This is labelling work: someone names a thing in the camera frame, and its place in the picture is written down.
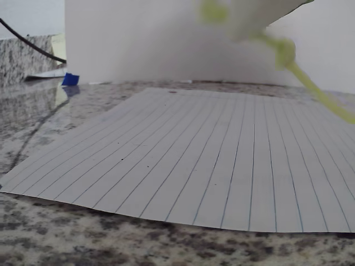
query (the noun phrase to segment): granite countertop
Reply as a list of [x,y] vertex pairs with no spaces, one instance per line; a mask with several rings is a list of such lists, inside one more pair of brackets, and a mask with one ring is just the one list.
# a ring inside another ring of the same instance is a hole
[[[59,80],[0,89],[0,177],[69,130],[147,87],[313,100],[280,86],[131,82],[58,88]],[[282,234],[146,221],[0,193],[0,265],[354,266],[355,234]]]

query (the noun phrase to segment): white backdrop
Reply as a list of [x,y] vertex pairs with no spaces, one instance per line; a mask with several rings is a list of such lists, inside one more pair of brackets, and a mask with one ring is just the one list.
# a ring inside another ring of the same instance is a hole
[[[0,0],[0,18],[23,36],[64,33],[64,0]],[[9,38],[0,25],[0,39]]]
[[[196,20],[192,0],[66,0],[69,71],[80,83],[233,80],[299,86],[260,44],[230,43]],[[324,90],[355,93],[354,0],[316,0],[269,27]]]

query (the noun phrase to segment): lined paper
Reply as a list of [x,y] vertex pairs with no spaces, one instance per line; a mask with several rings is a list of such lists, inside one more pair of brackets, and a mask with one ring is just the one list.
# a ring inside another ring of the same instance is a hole
[[355,127],[313,102],[149,88],[0,179],[1,192],[258,232],[355,231]]

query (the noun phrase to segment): blue object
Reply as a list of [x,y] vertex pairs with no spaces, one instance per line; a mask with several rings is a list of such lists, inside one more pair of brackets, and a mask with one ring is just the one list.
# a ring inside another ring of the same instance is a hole
[[66,73],[62,86],[76,86],[79,83],[79,76],[75,76],[71,73]]

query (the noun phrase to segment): yellow paper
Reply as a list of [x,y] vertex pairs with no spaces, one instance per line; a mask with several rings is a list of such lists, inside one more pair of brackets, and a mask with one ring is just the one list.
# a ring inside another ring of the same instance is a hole
[[52,49],[56,57],[67,59],[67,51],[65,49],[65,34],[59,34],[52,36]]

